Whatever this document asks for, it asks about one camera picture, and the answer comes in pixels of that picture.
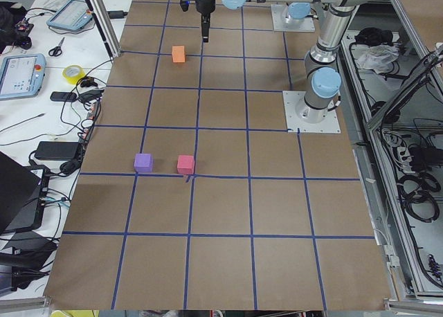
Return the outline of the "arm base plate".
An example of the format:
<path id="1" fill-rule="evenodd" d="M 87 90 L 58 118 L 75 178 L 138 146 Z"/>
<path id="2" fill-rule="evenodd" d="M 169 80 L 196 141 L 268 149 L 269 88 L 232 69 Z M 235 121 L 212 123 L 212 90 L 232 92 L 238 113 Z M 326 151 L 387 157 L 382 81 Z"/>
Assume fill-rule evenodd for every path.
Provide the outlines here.
<path id="1" fill-rule="evenodd" d="M 315 26 L 309 3 L 292 2 L 271 5 L 274 31 L 313 33 Z"/>
<path id="2" fill-rule="evenodd" d="M 284 113 L 287 131 L 293 133 L 340 134 L 336 110 L 312 109 L 305 103 L 304 91 L 283 91 Z"/>

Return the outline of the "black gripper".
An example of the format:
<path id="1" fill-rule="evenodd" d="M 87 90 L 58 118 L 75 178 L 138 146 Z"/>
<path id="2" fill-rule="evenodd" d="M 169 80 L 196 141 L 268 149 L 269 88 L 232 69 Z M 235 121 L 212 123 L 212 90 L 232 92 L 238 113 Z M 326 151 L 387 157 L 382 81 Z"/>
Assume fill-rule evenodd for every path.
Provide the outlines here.
<path id="1" fill-rule="evenodd" d="M 203 43 L 209 42 L 210 14 L 215 11 L 215 0 L 195 0 L 197 12 L 201 14 L 201 37 Z"/>

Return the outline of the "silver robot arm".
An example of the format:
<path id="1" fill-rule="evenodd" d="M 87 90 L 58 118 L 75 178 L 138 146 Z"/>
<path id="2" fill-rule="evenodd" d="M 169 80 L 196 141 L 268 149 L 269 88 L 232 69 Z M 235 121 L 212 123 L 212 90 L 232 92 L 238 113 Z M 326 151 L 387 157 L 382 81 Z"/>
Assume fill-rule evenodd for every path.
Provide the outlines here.
<path id="1" fill-rule="evenodd" d="M 332 65 L 336 61 L 336 52 L 350 23 L 355 8 L 369 0 L 222 0 L 231 10 L 241 8 L 247 2 L 296 2 L 327 3 L 329 8 L 317 42 L 305 57 L 308 89 L 304 98 L 296 105 L 297 116 L 307 123 L 323 121 L 327 112 L 335 110 L 329 107 L 341 86 L 341 77 Z"/>

